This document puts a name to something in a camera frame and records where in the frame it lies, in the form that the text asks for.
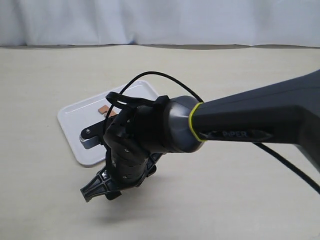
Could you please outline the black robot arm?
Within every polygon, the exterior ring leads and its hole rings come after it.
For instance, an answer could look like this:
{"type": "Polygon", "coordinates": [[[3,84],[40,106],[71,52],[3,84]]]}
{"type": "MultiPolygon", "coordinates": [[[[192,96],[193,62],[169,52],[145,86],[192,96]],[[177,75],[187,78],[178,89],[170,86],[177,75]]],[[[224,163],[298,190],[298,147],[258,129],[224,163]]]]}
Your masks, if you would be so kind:
{"type": "Polygon", "coordinates": [[[119,113],[80,133],[86,149],[102,145],[105,166],[80,191],[86,201],[119,197],[157,170],[167,153],[193,153],[206,141],[252,143],[274,156],[315,191],[320,186],[268,147],[291,144],[320,166],[320,73],[205,102],[194,91],[155,100],[111,91],[106,100],[119,113]]]}

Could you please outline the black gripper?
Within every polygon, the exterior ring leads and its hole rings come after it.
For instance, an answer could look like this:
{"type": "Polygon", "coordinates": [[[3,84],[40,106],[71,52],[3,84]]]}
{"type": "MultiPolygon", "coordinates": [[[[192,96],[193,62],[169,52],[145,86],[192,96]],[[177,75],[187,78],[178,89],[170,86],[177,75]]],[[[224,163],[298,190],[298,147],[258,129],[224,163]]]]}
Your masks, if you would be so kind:
{"type": "Polygon", "coordinates": [[[79,140],[86,150],[103,146],[105,142],[108,146],[105,167],[80,189],[87,203],[99,196],[112,201],[122,194],[121,191],[139,187],[156,172],[160,154],[143,149],[134,139],[133,115],[132,110],[122,110],[112,118],[105,134],[104,121],[81,131],[79,140]]]}

